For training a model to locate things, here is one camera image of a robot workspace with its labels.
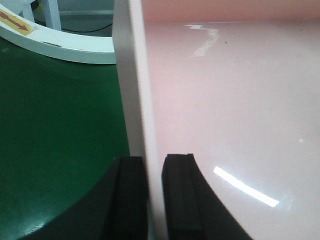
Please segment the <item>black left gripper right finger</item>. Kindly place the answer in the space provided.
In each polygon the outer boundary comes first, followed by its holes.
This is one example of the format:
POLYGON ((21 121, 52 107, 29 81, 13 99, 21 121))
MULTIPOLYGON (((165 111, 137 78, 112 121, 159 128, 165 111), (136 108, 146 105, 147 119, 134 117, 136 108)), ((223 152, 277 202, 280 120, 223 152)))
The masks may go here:
POLYGON ((251 239, 209 186, 193 154, 168 154, 161 178, 169 239, 251 239))

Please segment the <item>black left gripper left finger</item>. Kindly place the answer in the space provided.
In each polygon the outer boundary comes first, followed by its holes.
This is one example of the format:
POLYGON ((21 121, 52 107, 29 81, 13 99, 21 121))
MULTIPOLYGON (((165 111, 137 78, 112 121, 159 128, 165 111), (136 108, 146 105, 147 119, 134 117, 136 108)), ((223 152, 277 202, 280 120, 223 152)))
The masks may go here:
POLYGON ((140 156, 115 160, 78 202, 25 240, 146 240, 148 181, 140 156))

